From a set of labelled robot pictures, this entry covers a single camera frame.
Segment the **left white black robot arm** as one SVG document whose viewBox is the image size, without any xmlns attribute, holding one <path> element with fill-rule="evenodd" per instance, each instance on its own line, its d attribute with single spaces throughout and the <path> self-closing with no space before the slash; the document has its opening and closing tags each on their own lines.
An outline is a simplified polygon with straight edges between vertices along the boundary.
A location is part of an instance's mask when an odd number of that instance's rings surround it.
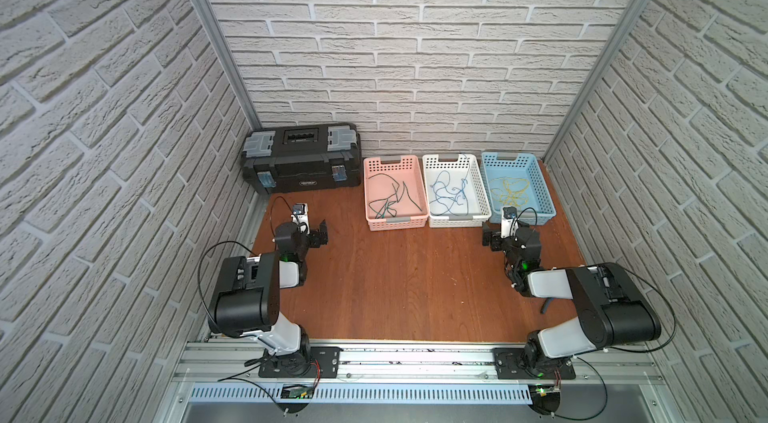
<svg viewBox="0 0 768 423">
<path fill-rule="evenodd" d="M 325 221 L 316 229 L 303 222 L 283 223 L 276 230 L 275 251 L 228 257 L 221 264 L 210 302 L 204 305 L 209 329 L 260 344 L 263 355 L 245 365 L 259 365 L 261 377 L 322 375 L 306 330 L 281 312 L 280 291 L 306 282 L 308 250 L 328 239 Z"/>
</svg>

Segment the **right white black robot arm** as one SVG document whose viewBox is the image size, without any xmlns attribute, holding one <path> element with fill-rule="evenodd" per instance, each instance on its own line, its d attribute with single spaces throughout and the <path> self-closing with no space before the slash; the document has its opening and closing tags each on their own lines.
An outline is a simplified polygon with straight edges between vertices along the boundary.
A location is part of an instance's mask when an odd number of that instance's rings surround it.
<svg viewBox="0 0 768 423">
<path fill-rule="evenodd" d="M 504 254 L 505 275 L 520 295 L 569 300 L 576 310 L 564 323 L 529 333 L 521 348 L 497 349 L 499 377 L 507 372 L 565 377 L 574 356 L 660 337 L 657 313 L 622 266 L 609 262 L 545 269 L 540 235 L 530 226 L 502 231 L 483 224 L 482 244 Z"/>
</svg>

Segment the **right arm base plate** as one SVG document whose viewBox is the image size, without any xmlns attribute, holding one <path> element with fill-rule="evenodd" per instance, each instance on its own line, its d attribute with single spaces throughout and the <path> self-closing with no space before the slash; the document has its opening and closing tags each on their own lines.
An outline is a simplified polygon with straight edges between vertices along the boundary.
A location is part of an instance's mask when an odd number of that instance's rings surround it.
<svg viewBox="0 0 768 423">
<path fill-rule="evenodd" d="M 494 348 L 492 355 L 499 380 L 576 378 L 570 358 L 549 358 L 528 347 Z"/>
</svg>

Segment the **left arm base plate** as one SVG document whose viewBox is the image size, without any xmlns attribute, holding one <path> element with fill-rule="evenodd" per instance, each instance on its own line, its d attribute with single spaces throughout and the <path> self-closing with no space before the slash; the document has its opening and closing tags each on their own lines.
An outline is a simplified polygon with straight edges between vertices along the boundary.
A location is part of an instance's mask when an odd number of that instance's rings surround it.
<svg viewBox="0 0 768 423">
<path fill-rule="evenodd" d="M 260 378 L 316 378 L 335 379 L 338 374 L 341 348 L 337 346 L 311 347 L 290 355 L 268 356 L 259 367 Z"/>
</svg>

